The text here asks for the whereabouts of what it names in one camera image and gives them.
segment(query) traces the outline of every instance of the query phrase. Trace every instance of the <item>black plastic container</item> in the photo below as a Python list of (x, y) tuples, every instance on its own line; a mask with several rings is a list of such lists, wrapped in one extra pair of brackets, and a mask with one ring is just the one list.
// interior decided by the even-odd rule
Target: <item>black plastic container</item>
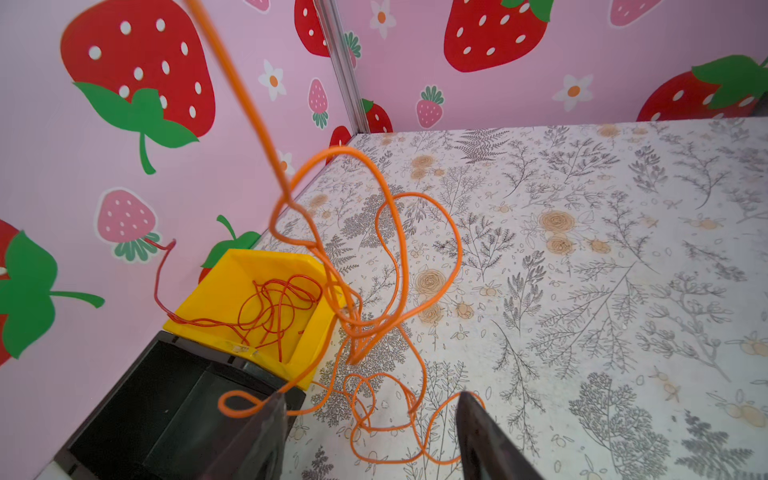
[[(222, 415), (221, 394), (239, 389), (265, 399), (284, 384), (254, 363), (160, 332), (55, 460), (73, 480), (197, 480), (249, 421)], [(286, 407), (300, 409), (305, 396), (291, 389)], [(251, 406), (239, 398), (227, 404)]]

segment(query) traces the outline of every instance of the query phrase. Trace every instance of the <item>strawberry wallpaper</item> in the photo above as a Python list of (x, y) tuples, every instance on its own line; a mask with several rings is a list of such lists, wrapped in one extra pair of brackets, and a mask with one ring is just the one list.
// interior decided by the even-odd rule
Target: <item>strawberry wallpaper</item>
[(768, 90), (765, 2), (337, 4), (363, 106), (395, 131), (728, 118)]
[[(205, 5), (289, 175), (349, 141), (311, 1)], [(160, 288), (175, 308), (257, 242), (277, 187), (179, 2), (0, 11), (0, 476), (25, 479), (162, 328), (154, 244), (178, 242)]]

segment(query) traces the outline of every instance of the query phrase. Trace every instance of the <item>tangled orange cable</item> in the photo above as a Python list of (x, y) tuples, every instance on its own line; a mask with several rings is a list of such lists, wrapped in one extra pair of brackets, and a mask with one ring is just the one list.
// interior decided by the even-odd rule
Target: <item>tangled orange cable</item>
[[(237, 97), (237, 100), (240, 102), (240, 106), (242, 106), (243, 109), (245, 110), (245, 114), (248, 117), (248, 120), (250, 121), (251, 126), (253, 127), (259, 140), (261, 141), (261, 144), (264, 148), (264, 152), (266, 153), (266, 158), (270, 162), (270, 166), (272, 167), (275, 173), (277, 182), (280, 184), (282, 196), (280, 197), (280, 200), (275, 206), (275, 209), (272, 212), (272, 216), (270, 217), (270, 232), (275, 238), (277, 238), (278, 240), (284, 243), (306, 247), (307, 250), (312, 255), (317, 257), (323, 263), (323, 266), (326, 272), (326, 284), (323, 286), (323, 295), (328, 300), (328, 303), (333, 309), (334, 317), (333, 317), (333, 321), (330, 323), (330, 326), (328, 328), (325, 343), (323, 344), (323, 348), (320, 354), (315, 358), (312, 364), (309, 367), (307, 367), (307, 369), (304, 370), (304, 372), (302, 372), (296, 378), (294, 378), (290, 382), (286, 383), (286, 385), (284, 385), (282, 388), (280, 388), (279, 392), (282, 392), (282, 393), (288, 392), (290, 389), (296, 386), (301, 379), (309, 375), (319, 365), (320, 361), (323, 359), (323, 357), (325, 356), (328, 350), (328, 346), (330, 344), (331, 338), (333, 337), (333, 331), (336, 328), (337, 320), (341, 320), (341, 326), (347, 335), (341, 347), (339, 348), (339, 352), (336, 354), (336, 361), (333, 366), (333, 375), (331, 377), (330, 386), (320, 385), (319, 383), (316, 383), (317, 385), (320, 385), (324, 389), (326, 389), (326, 394), (323, 400), (310, 409), (289, 411), (288, 415), (293, 415), (293, 416), (305, 415), (307, 413), (315, 412), (316, 410), (323, 407), (323, 405), (328, 401), (328, 398), (331, 396), (331, 394), (335, 393), (337, 395), (342, 395), (345, 398), (347, 398), (347, 401), (349, 402), (349, 406), (355, 417), (356, 424), (353, 427), (352, 434), (349, 437), (349, 444), (352, 447), (352, 451), (355, 454), (355, 456), (357, 456), (357, 458), (360, 458), (361, 460), (364, 460), (368, 463), (405, 464), (405, 463), (413, 462), (416, 459), (420, 458), (422, 455), (425, 455), (430, 461), (437, 463), (439, 465), (450, 465), (452, 463), (457, 462), (461, 458), (460, 456), (457, 456), (456, 458), (453, 458), (451, 460), (440, 460), (438, 458), (432, 457), (429, 454), (429, 452), (427, 452), (427, 446), (429, 443), (430, 432), (432, 430), (432, 424), (434, 423), (438, 414), (444, 408), (446, 408), (450, 402), (452, 402), (455, 398), (458, 397), (458, 393), (451, 396), (449, 399), (447, 399), (442, 405), (440, 405), (440, 408), (432, 414), (432, 417), (429, 421), (429, 425), (427, 426), (427, 430), (425, 432), (424, 441), (422, 441), (421, 438), (419, 437), (419, 433), (416, 430), (416, 412), (419, 409), (419, 406), (421, 405), (426, 392), (427, 370), (426, 370), (426, 365), (424, 363), (424, 359), (419, 355), (419, 352), (416, 350), (416, 347), (411, 342), (411, 339), (408, 337), (405, 330), (402, 328), (402, 323), (404, 321), (406, 321), (407, 319), (413, 317), (414, 315), (417, 315), (418, 313), (428, 309), (429, 307), (437, 303), (442, 298), (442, 296), (445, 295), (445, 293), (448, 291), (449, 287), (453, 283), (453, 280), (458, 275), (458, 272), (462, 265), (462, 243), (461, 243), (461, 237), (459, 236), (458, 229), (456, 228), (456, 225), (453, 222), (453, 219), (451, 218), (448, 211), (446, 211), (442, 205), (440, 205), (438, 202), (433, 200), (431, 197), (428, 197), (427, 195), (420, 194), (420, 193), (404, 193), (404, 194), (392, 195), (392, 192), (389, 190), (389, 186), (387, 185), (386, 180), (384, 179), (384, 176), (379, 171), (379, 169), (376, 168), (376, 165), (363, 152), (351, 147), (331, 147), (331, 148), (325, 149), (324, 151), (321, 151), (320, 153), (312, 157), (309, 161), (307, 161), (296, 172), (296, 174), (293, 176), (293, 179), (289, 182), (282, 168), (280, 168), (280, 161), (277, 157), (277, 153), (275, 151), (274, 144), (272, 143), (272, 139), (270, 138), (269, 133), (267, 132), (266, 125), (264, 125), (264, 123), (262, 122), (261, 116), (259, 116), (259, 113), (256, 110), (256, 106), (251, 101), (250, 96), (248, 95), (247, 89), (245, 88), (245, 84), (243, 83), (242, 79), (237, 73), (237, 70), (235, 69), (234, 64), (232, 62), (232, 59), (230, 58), (229, 53), (225, 49), (221, 39), (219, 38), (219, 35), (215, 27), (213, 26), (207, 12), (205, 11), (205, 8), (200, 3), (200, 0), (185, 0), (185, 2), (187, 4), (187, 7), (190, 9), (190, 12), (194, 17), (195, 21), (203, 31), (206, 39), (208, 40), (208, 43), (213, 49), (214, 54), (216, 55), (217, 60), (219, 61), (219, 64), (225, 76), (227, 77), (227, 80), (230, 82), (230, 86), (232, 87), (235, 93), (235, 96)], [(313, 167), (315, 167), (320, 162), (323, 162), (328, 157), (333, 157), (341, 154), (349, 155), (351, 157), (354, 157), (362, 161), (365, 164), (365, 166), (368, 167), (369, 170), (371, 170), (371, 173), (376, 178), (376, 181), (379, 183), (379, 186), (381, 187), (382, 192), (384, 194), (384, 198), (385, 198), (384, 204), (379, 208), (379, 211), (376, 212), (376, 220), (375, 220), (376, 235), (379, 237), (379, 241), (381, 242), (382, 247), (384, 248), (384, 251), (386, 251), (387, 255), (389, 255), (389, 258), (392, 260), (392, 263), (395, 266), (395, 272), (396, 272), (395, 292), (392, 295), (392, 299), (389, 301), (389, 305), (387, 305), (387, 307), (384, 309), (382, 314), (377, 318), (369, 321), (362, 320), (362, 297), (356, 291), (352, 290), (352, 288), (350, 288), (349, 285), (347, 285), (344, 282), (341, 274), (339, 274), (339, 272), (336, 270), (336, 268), (333, 266), (330, 259), (328, 258), (328, 255), (323, 246), (323, 242), (320, 238), (317, 227), (315, 223), (312, 221), (312, 217), (309, 215), (306, 209), (302, 207), (300, 204), (298, 204), (292, 197), (292, 190), (296, 188), (299, 182), (307, 175), (307, 173), (309, 173), (309, 171)], [(453, 229), (453, 234), (456, 238), (456, 244), (458, 246), (458, 256), (456, 259), (456, 266), (454, 267), (453, 271), (451, 272), (448, 279), (446, 280), (445, 285), (443, 285), (440, 291), (433, 298), (427, 300), (422, 305), (417, 306), (416, 308), (411, 309), (407, 312), (405, 310), (406, 310), (406, 302), (408, 300), (408, 291), (409, 291), (409, 268), (408, 268), (408, 251), (406, 247), (406, 233), (402, 228), (402, 221), (400, 220), (399, 212), (397, 211), (397, 208), (395, 206), (395, 200), (399, 198), (404, 198), (404, 197), (422, 198), (423, 200), (428, 201), (429, 203), (434, 205), (436, 208), (438, 208), (438, 210), (442, 212), (442, 214), (445, 216), (445, 218), (451, 225), (451, 228)], [(301, 214), (304, 220), (309, 224), (310, 229), (312, 230), (312, 235), (314, 240), (299, 240), (299, 239), (289, 238), (277, 231), (277, 228), (276, 228), (277, 219), (284, 207), (289, 207)], [(379, 218), (385, 208), (389, 208), (389, 212), (392, 215), (392, 220), (395, 224), (395, 229), (397, 232), (397, 239), (398, 239), (399, 250), (400, 250), (400, 259), (402, 262), (402, 292), (400, 291), (401, 274), (400, 274), (397, 259), (389, 250), (389, 248), (386, 246), (386, 243), (382, 238), (381, 232), (379, 230)], [(349, 306), (349, 308), (343, 309), (339, 305), (338, 299), (336, 298), (337, 290), (341, 290), (342, 295), (344, 295), (344, 300), (346, 301), (346, 305)], [(399, 301), (395, 306), (395, 302), (398, 297), (398, 292), (400, 292), (401, 294), (399, 297)], [(393, 306), (395, 306), (394, 311), (389, 312)], [(349, 364), (354, 365), (354, 364), (357, 364), (360, 360), (362, 360), (371, 351), (371, 349), (377, 344), (377, 342), (379, 342), (387, 333), (391, 332), (394, 329), (397, 329), (400, 332), (403, 339), (405, 339), (405, 341), (408, 343), (410, 349), (413, 351), (413, 354), (421, 364), (422, 391), (419, 393), (419, 397), (417, 398), (415, 393), (412, 392), (411, 389), (409, 389), (406, 385), (400, 382), (397, 378), (384, 372), (376, 373), (375, 375), (372, 375), (369, 377), (364, 377), (357, 374), (347, 375), (343, 381), (343, 390), (342, 391), (335, 390), (333, 386), (336, 384), (336, 372), (339, 367), (339, 362), (341, 361), (341, 353), (345, 349), (347, 343), (349, 344), (349, 356), (346, 359), (346, 361)], [(410, 422), (404, 425), (398, 425), (398, 426), (388, 426), (388, 427), (371, 426), (370, 417), (376, 409), (376, 392), (371, 384), (371, 381), (378, 377), (385, 377), (385, 378), (391, 379), (394, 382), (397, 382), (397, 384), (400, 386), (400, 389), (402, 390), (403, 395), (405, 396), (406, 402), (409, 407), (408, 416), (409, 416)], [(351, 379), (356, 379), (357, 385), (353, 390), (353, 392), (349, 393), (347, 391), (346, 385), (347, 385), (347, 382)], [(365, 386), (369, 390), (372, 396), (373, 402), (370, 409), (366, 409), (362, 401), (357, 398), (358, 391), (363, 386)], [(475, 395), (474, 393), (472, 395), (483, 405), (483, 407), (485, 407), (485, 404), (483, 403), (482, 399), (479, 396)], [(249, 409), (244, 409), (244, 410), (231, 409), (230, 407), (227, 406), (227, 400), (234, 396), (238, 396), (238, 397), (249, 400), (250, 402), (253, 403), (253, 407)], [(224, 415), (227, 415), (233, 418), (244, 418), (259, 412), (264, 406), (264, 404), (268, 401), (269, 400), (262, 401), (247, 392), (234, 390), (222, 395), (221, 398), (219, 399), (218, 406), (219, 406), (219, 410)], [(358, 404), (362, 406), (363, 414), (358, 412), (356, 408)], [(370, 432), (391, 432), (393, 430), (407, 429), (408, 427), (412, 428), (416, 442), (419, 445), (418, 453), (411, 458), (404, 458), (400, 460), (379, 460), (377, 458), (367, 458), (365, 456), (362, 456), (355, 449), (354, 438), (359, 429), (363, 429), (370, 433)]]

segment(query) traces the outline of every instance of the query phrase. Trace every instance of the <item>white seed spot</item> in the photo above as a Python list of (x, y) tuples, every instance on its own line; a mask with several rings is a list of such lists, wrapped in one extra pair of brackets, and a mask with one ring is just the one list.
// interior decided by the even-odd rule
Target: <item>white seed spot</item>
[(91, 57), (91, 60), (98, 60), (101, 58), (101, 49), (96, 45), (90, 47), (88, 49), (88, 56)]

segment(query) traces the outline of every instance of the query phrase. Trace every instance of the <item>floral tablecloth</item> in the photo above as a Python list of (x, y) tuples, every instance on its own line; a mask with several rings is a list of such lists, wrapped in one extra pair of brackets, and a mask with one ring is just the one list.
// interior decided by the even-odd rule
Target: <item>floral tablecloth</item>
[[(406, 324), (429, 372), (421, 432), (467, 389), (545, 478), (768, 478), (758, 476), (768, 472), (768, 120), (371, 134), (353, 146), (393, 192), (433, 196), (462, 233), (461, 275)], [(382, 195), (370, 173), (338, 158), (300, 201), (366, 312), (378, 315), (395, 278), (373, 229)], [(426, 202), (399, 208), (416, 306), (445, 281), (456, 245)], [(280, 228), (308, 231), (291, 214)], [(391, 219), (382, 232), (395, 243)], [(270, 235), (259, 248), (299, 251)], [(337, 332), (318, 381), (330, 380), (340, 340)], [(339, 390), (349, 372), (421, 386), (396, 331), (339, 370)], [(406, 422), (399, 388), (374, 386), (374, 423)], [(322, 394), (312, 387), (305, 407)], [(436, 457), (458, 454), (454, 411), (435, 423)], [(462, 477), (460, 464), (423, 458), (361, 462), (351, 426), (338, 395), (299, 418), (283, 477)], [(410, 431), (353, 441), (373, 458), (417, 449)]]

